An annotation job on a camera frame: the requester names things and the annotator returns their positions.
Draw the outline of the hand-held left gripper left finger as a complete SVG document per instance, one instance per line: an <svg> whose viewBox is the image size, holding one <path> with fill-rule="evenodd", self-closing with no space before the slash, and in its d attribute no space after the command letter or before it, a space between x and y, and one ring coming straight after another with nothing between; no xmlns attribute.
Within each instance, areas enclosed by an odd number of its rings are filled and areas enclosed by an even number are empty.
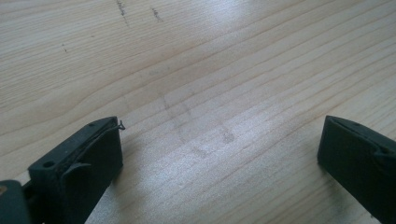
<svg viewBox="0 0 396 224"><path fill-rule="evenodd" d="M116 117L93 121L28 168L37 219L45 224L84 224L122 163Z"/></svg>

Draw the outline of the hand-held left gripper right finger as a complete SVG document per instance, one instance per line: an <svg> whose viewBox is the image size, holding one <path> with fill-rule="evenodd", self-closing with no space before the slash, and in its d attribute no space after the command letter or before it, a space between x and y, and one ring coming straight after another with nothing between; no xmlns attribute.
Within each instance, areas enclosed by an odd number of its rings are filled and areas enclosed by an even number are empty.
<svg viewBox="0 0 396 224"><path fill-rule="evenodd" d="M396 224L396 141L328 116L318 163L382 224Z"/></svg>

